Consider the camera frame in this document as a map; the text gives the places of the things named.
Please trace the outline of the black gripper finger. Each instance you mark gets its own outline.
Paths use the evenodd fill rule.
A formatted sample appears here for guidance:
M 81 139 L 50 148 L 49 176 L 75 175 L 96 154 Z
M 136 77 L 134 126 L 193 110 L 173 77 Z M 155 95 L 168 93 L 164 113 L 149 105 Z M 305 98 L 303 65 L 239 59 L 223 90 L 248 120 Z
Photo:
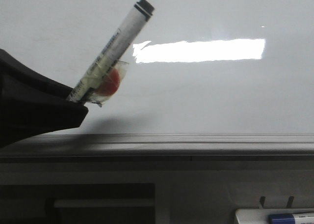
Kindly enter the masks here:
M 0 145 L 77 128 L 88 108 L 67 101 L 72 88 L 49 79 L 0 51 Z

